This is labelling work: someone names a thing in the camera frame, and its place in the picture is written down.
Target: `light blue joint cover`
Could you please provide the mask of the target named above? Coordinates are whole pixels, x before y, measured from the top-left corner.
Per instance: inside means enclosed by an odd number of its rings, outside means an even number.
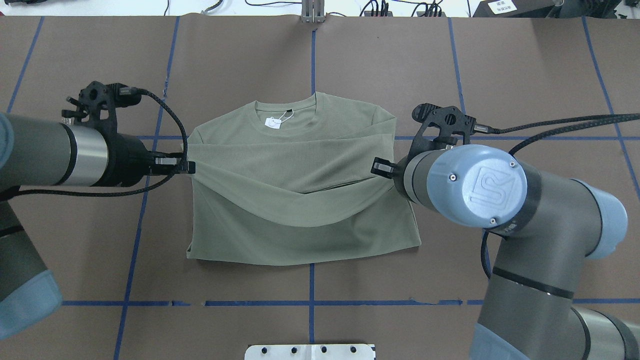
[[[477,323],[469,360],[529,360],[529,358],[505,339]]]
[[[445,151],[433,163],[427,191],[434,207],[449,220],[470,227],[495,227],[522,208],[527,178],[508,153],[484,145],[462,145]]]
[[[628,226],[627,210],[620,200],[610,193],[594,188],[582,180],[572,180],[584,185],[591,192],[598,208],[600,208],[600,219],[602,220],[600,242],[598,242],[596,249],[587,256],[587,259],[602,259],[616,251],[616,246],[625,239]]]
[[[62,294],[51,270],[25,282],[0,302],[0,340],[51,315],[62,305]]]
[[[4,166],[13,151],[13,126],[3,113],[0,113],[0,168]]]

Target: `robotic arm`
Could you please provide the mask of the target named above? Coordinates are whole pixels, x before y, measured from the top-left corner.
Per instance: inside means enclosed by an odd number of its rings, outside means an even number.
[[[0,113],[0,339],[40,321],[62,303],[51,271],[7,202],[21,193],[21,185],[132,186],[147,175],[166,175],[166,181],[195,172],[185,152],[148,151],[135,136],[117,132],[116,108],[136,105],[142,95],[164,104],[144,89],[94,81],[78,100],[67,98],[76,110],[62,111],[64,123]],[[123,193],[64,193],[111,197],[157,186]]]
[[[493,268],[470,358],[638,359],[640,327],[572,308],[585,258],[603,258],[627,231],[622,203],[599,189],[472,145],[482,131],[457,108],[422,104],[422,127],[398,164],[376,158],[371,172],[394,180],[411,201],[457,224],[504,238]],[[429,126],[440,129],[433,141]],[[463,136],[454,147],[453,134]]]

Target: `hole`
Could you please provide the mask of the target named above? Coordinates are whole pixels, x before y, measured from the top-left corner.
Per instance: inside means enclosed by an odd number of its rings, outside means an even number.
[[[444,122],[446,122],[447,125],[453,125],[456,123],[456,116],[453,114],[448,114],[444,117]]]

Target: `green shirt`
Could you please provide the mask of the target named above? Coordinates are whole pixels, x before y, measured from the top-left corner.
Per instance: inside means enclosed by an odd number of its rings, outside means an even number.
[[[279,129],[266,125],[287,110]],[[320,92],[196,127],[187,257],[295,265],[420,245],[408,201],[370,173],[374,157],[393,158],[395,129],[379,106]]]

